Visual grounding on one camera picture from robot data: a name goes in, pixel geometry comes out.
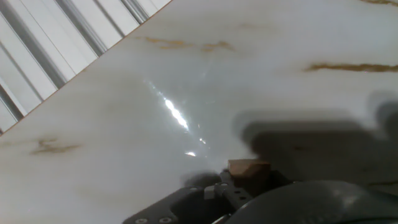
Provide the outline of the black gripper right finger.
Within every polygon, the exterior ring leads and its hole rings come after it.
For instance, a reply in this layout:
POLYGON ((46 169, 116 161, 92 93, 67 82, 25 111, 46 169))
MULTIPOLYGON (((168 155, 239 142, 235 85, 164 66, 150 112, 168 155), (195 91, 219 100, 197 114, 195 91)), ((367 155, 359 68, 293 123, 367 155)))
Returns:
POLYGON ((292 181, 277 170, 272 170, 270 173, 270 180, 272 186, 285 186, 292 183, 292 181))

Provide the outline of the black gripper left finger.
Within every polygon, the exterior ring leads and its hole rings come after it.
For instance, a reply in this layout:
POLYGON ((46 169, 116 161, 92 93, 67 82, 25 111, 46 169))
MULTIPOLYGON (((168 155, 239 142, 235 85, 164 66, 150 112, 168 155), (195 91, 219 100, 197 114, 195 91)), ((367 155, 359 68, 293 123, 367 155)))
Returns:
POLYGON ((227 170, 209 175, 205 184, 205 210, 212 215, 235 213, 252 199, 243 188, 235 186, 233 176, 227 170))

